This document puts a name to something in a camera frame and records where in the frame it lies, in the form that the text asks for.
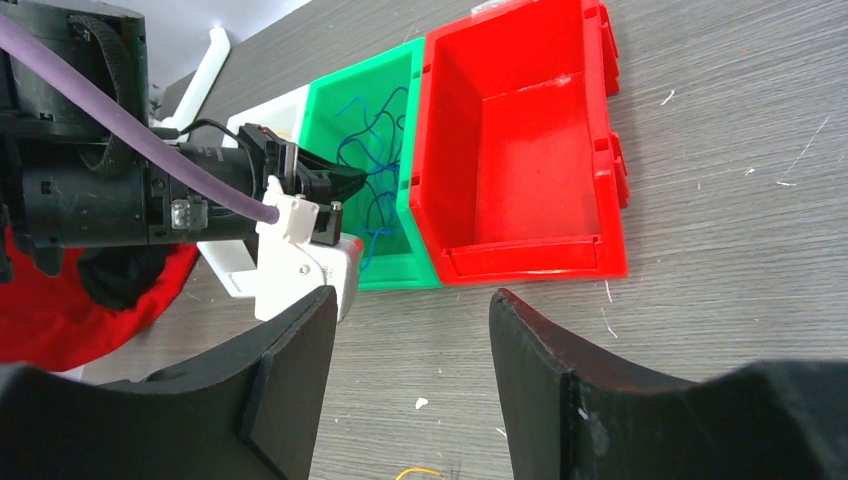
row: white wall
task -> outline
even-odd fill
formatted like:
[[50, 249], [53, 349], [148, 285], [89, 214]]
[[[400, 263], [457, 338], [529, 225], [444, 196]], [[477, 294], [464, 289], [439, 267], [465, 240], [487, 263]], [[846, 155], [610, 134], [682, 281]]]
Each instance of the white wall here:
[[238, 40], [263, 30], [309, 0], [104, 0], [145, 16], [150, 83], [166, 88], [197, 69], [209, 29]]

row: white mount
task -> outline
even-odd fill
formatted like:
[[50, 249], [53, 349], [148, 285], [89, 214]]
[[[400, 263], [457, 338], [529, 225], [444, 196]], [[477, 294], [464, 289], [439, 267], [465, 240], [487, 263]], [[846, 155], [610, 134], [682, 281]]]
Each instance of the white mount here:
[[318, 205], [284, 194], [277, 177], [268, 177], [262, 202], [276, 207], [280, 218], [273, 225], [257, 223], [258, 265], [253, 270], [236, 272], [254, 288], [256, 318], [270, 320], [315, 288], [329, 285], [336, 289], [341, 321], [359, 287], [362, 240], [342, 234], [333, 247], [311, 244]]

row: gray table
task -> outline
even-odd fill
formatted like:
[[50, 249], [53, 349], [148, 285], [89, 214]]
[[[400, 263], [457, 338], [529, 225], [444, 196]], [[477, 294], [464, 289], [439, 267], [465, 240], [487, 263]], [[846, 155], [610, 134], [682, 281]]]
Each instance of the gray table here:
[[[475, 3], [313, 0], [234, 49], [202, 115], [225, 121]], [[758, 358], [846, 357], [848, 3], [609, 7], [631, 276], [610, 282], [613, 303], [604, 282], [510, 287], [583, 337], [690, 379]], [[511, 478], [487, 334], [493, 291], [360, 295], [339, 330], [313, 478], [391, 479], [415, 464]], [[168, 313], [86, 378], [140, 378], [254, 324], [251, 304], [227, 298], [201, 261]], [[429, 404], [416, 410], [419, 397]]]

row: green bin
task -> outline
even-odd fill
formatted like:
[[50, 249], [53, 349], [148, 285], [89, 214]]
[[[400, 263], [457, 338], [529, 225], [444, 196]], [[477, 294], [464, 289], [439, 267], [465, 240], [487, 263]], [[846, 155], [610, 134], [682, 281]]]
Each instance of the green bin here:
[[[424, 45], [413, 40], [310, 86], [300, 145], [374, 172], [370, 187], [344, 205], [342, 230], [365, 243], [360, 290], [441, 286], [409, 210]], [[378, 115], [384, 105], [388, 115]]]

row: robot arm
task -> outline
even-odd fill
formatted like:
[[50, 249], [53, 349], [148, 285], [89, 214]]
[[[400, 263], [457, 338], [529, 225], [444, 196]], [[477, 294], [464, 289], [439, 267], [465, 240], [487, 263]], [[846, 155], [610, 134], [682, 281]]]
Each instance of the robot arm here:
[[[0, 15], [147, 125], [143, 17], [95, 2], [83, 11], [24, 0], [0, 2]], [[362, 243], [341, 233], [341, 203], [364, 186], [366, 172], [330, 163], [260, 125], [245, 125], [237, 135], [209, 120], [183, 130], [151, 129], [163, 141], [203, 126], [232, 136], [238, 148], [174, 148], [192, 169], [277, 210], [279, 221], [257, 225], [129, 148], [108, 122], [101, 118], [101, 125], [60, 94], [61, 82], [0, 55], [0, 226], [12, 229], [15, 247], [45, 274], [59, 274], [65, 248], [243, 240], [258, 233], [258, 268], [245, 275], [259, 318], [320, 285], [336, 285], [346, 300], [340, 307], [349, 304], [352, 295], [344, 292], [355, 292]], [[0, 283], [14, 278], [5, 248], [0, 243]]]

